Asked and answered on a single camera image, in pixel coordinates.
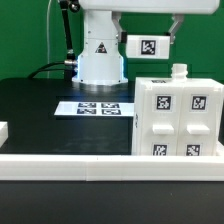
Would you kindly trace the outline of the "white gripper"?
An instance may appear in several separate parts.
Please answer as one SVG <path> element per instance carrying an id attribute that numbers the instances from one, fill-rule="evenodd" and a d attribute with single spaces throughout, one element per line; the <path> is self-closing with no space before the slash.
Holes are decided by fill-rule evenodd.
<path id="1" fill-rule="evenodd" d="M 178 13 L 172 16 L 173 24 L 167 34 L 170 43 L 175 42 L 175 35 L 184 21 L 183 14 L 213 14 L 221 0 L 79 0 L 84 10 L 103 10 L 139 13 Z M 119 21 L 120 13 L 112 14 L 115 27 L 114 38 L 119 43 L 127 43 L 127 31 Z"/>

